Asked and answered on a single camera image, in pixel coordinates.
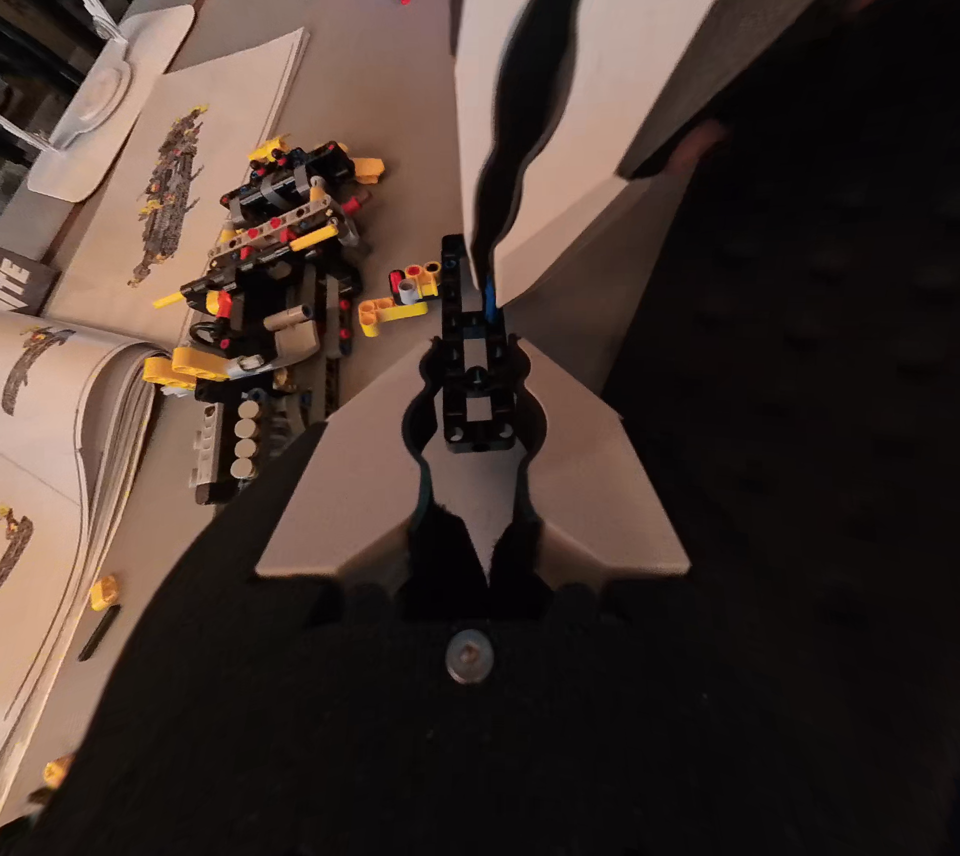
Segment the wooden white document stand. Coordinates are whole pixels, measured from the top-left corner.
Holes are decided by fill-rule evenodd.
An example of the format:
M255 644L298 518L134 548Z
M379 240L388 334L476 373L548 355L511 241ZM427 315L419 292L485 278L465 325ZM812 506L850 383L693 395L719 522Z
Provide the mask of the wooden white document stand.
M85 201L101 185L196 18L187 3L116 22L101 0L80 2L104 45L51 135L1 118L6 133L38 151L28 189L70 203Z

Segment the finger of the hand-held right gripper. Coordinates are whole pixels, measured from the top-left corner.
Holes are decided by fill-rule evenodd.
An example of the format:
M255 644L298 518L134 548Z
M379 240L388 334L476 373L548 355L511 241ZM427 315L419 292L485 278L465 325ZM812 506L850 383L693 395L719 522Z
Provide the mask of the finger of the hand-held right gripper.
M494 249L498 303L536 286L631 173L813 0L574 0L559 106Z
M520 240L523 179L570 92L580 0L451 0L462 232L480 289L528 290L555 261Z

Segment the partly built lego chassis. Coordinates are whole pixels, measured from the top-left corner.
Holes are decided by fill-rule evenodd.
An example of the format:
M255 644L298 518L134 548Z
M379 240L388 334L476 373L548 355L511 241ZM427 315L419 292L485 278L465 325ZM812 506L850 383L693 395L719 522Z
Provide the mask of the partly built lego chassis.
M342 142L261 143L244 182L221 198L228 217L203 274L154 303L193 313L186 344L148 358L142 379L202 405L189 478L198 505L225 505L258 476L270 451L264 425L282 398L293 399L289 426L306 417L295 368L328 341L334 370L351 354L364 289L355 217L385 172L382 159Z

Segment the black mesh-back office chair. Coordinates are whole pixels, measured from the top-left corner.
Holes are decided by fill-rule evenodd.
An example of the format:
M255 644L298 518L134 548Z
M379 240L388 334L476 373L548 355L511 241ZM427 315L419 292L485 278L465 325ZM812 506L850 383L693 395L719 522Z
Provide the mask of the black mesh-back office chair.
M708 106L606 380L773 743L763 854L958 854L958 4L831 14Z

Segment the black lego frame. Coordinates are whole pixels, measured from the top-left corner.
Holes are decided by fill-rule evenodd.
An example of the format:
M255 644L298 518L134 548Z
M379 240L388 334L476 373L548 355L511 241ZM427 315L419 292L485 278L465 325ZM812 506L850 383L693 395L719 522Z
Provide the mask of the black lego frame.
M454 453L488 453L514 447L518 370L499 312L463 307L464 237L441 239L438 295L442 358L442 432Z

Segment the lego set box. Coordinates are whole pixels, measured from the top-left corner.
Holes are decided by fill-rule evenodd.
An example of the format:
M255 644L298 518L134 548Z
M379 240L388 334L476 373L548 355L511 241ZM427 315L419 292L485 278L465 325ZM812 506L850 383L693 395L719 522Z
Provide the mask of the lego set box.
M1 247L1 310L40 317L60 276L53 267Z

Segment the open instruction booklet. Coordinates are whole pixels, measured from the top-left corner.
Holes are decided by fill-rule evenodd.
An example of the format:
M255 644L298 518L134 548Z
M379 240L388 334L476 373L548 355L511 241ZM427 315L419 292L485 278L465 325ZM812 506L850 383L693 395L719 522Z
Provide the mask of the open instruction booklet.
M31 730L124 511L156 389L186 338L248 155L277 132L305 29L162 76L47 318L2 312L2 751Z

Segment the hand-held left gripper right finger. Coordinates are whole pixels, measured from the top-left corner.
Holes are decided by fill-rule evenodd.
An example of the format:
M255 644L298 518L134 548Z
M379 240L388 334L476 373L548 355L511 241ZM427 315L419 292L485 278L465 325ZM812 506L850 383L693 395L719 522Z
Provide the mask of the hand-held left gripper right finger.
M495 545L495 612L538 618L551 595L681 578L690 558L608 404L524 338L516 373L516 468L509 525Z

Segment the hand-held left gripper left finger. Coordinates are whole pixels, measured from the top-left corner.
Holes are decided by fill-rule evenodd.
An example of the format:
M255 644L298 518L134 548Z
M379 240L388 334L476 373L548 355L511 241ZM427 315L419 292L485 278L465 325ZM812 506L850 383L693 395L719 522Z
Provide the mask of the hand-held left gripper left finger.
M446 373L438 337L410 350L325 423L255 572L380 586L414 617L484 613L484 571L440 507L425 457Z

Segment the small yellow lego assembly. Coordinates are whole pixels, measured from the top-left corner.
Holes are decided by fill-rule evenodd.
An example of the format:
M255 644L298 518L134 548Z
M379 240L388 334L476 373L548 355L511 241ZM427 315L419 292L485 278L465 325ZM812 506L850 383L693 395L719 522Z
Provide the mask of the small yellow lego assembly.
M378 337L382 325L425 316L440 299L441 263L409 263L388 274L390 294L366 299L357 307L357 322L364 336Z

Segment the black lego axle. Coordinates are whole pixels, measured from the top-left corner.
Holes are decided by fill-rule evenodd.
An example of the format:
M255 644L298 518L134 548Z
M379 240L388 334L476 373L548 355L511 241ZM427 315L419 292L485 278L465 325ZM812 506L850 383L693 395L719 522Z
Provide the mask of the black lego axle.
M113 627L122 609L123 606L120 603L115 602L102 611L100 621L97 623L78 653L78 662L87 662L93 658L95 653L104 642L109 631Z

